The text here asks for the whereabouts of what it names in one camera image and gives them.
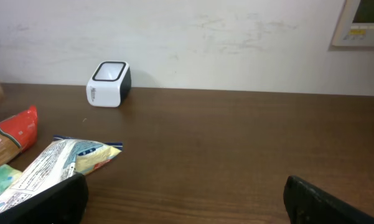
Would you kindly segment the red orange pasta packet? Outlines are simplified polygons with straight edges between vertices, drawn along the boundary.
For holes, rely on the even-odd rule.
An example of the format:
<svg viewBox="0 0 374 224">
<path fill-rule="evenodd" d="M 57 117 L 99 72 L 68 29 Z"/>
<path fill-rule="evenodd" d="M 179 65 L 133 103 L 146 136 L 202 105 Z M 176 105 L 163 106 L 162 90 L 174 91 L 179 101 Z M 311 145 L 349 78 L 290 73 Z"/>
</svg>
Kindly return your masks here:
<svg viewBox="0 0 374 224">
<path fill-rule="evenodd" d="M 34 105 L 0 122 L 0 166 L 22 154 L 36 142 L 37 125 L 38 114 Z"/>
</svg>

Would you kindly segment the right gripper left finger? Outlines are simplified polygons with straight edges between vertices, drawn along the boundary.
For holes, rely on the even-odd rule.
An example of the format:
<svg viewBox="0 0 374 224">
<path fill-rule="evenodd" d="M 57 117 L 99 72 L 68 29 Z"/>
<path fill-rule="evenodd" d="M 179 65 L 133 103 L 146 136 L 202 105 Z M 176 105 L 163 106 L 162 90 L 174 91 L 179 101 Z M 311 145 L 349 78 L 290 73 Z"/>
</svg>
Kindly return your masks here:
<svg viewBox="0 0 374 224">
<path fill-rule="evenodd" d="M 85 176 L 76 174 L 0 213 L 0 224 L 79 224 L 88 202 Z"/>
</svg>

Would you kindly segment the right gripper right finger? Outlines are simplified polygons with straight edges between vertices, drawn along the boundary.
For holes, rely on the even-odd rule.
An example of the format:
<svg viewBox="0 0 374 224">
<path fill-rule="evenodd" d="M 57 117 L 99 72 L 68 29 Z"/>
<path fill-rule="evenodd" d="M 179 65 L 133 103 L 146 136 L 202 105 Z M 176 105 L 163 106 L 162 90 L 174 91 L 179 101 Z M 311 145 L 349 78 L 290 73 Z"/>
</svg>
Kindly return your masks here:
<svg viewBox="0 0 374 224">
<path fill-rule="evenodd" d="M 374 217 L 295 175 L 286 181 L 283 200 L 292 224 L 374 224 Z"/>
</svg>

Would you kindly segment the yellow snack bag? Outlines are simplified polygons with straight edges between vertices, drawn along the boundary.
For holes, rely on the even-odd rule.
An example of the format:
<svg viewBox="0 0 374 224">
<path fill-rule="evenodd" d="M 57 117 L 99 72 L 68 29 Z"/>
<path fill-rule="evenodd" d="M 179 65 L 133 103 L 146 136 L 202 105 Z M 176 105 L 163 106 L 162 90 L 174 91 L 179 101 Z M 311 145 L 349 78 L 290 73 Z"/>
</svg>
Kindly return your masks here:
<svg viewBox="0 0 374 224">
<path fill-rule="evenodd" d="M 0 195 L 0 213 L 19 205 L 75 174 L 87 175 L 123 150 L 121 142 L 54 136 L 53 141 Z"/>
</svg>

